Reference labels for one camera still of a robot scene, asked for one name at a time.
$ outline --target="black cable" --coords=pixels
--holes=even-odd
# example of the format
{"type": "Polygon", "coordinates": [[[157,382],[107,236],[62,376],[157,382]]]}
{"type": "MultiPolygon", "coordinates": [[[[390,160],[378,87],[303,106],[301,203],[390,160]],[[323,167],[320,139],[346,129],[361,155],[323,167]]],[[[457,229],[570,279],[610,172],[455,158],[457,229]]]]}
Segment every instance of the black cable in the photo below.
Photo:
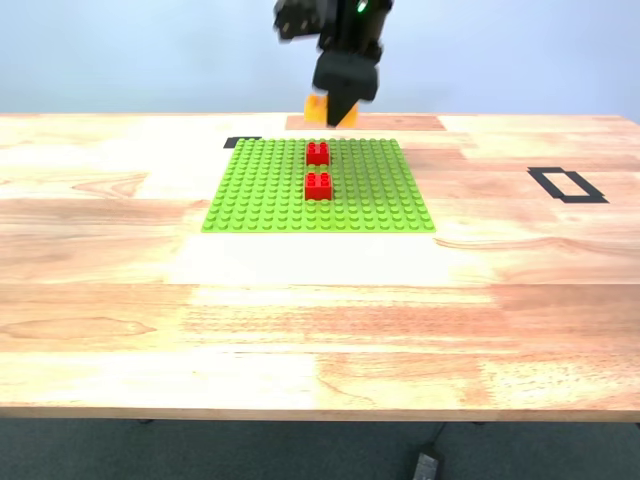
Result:
{"type": "Polygon", "coordinates": [[[448,422],[442,422],[440,424],[440,426],[438,427],[438,430],[436,430],[436,433],[433,435],[433,438],[431,439],[430,445],[432,447],[436,446],[436,442],[440,438],[440,435],[442,435],[442,431],[444,430],[444,427],[446,427],[448,424],[449,424],[448,422]]]}

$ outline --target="black tape rectangle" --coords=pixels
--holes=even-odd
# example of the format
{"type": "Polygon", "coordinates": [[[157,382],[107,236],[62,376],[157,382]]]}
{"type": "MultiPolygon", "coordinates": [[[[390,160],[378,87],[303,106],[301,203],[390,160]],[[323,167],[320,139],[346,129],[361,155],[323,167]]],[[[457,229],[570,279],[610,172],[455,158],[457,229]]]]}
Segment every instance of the black tape rectangle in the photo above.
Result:
{"type": "Polygon", "coordinates": [[[544,188],[551,198],[560,199],[564,203],[609,203],[609,201],[604,198],[604,194],[591,185],[578,172],[567,172],[561,167],[529,167],[529,175],[538,182],[538,185],[544,188]],[[546,177],[547,173],[564,173],[584,190],[586,195],[565,195],[562,193],[562,190],[556,187],[553,182],[546,177]]]}
{"type": "Polygon", "coordinates": [[[224,148],[236,148],[238,140],[260,140],[262,137],[229,137],[224,144],[224,148]]]}

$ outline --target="gray floor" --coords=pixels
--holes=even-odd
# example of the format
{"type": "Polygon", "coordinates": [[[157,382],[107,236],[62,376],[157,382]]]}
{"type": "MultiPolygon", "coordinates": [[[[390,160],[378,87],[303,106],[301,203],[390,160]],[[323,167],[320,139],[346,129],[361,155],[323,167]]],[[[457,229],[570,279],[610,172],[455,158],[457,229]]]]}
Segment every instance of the gray floor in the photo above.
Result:
{"type": "MultiPolygon", "coordinates": [[[[405,480],[431,423],[0,419],[2,480],[405,480]]],[[[631,424],[449,424],[443,480],[638,480],[631,424]]]]}

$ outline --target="orange block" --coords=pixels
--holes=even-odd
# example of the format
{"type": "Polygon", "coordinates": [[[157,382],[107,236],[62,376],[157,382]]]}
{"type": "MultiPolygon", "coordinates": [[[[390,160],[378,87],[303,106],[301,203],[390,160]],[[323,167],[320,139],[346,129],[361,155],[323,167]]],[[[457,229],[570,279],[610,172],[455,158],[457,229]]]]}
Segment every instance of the orange block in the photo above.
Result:
{"type": "MultiPolygon", "coordinates": [[[[307,97],[304,104],[304,119],[306,122],[322,123],[327,125],[327,97],[319,97],[313,93],[307,97]]],[[[358,105],[347,113],[347,115],[338,124],[338,127],[353,128],[358,120],[358,105]]]]}

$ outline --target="wood grain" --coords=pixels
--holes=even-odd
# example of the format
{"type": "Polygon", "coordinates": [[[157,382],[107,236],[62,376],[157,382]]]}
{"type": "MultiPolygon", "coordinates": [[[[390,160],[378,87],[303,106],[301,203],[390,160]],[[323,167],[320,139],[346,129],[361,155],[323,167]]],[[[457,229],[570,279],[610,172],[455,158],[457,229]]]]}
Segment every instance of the wood grain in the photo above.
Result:
{"type": "Polygon", "coordinates": [[[0,415],[640,421],[639,187],[616,116],[0,116],[0,415]],[[200,234],[243,135],[396,138],[438,232],[200,234]]]}

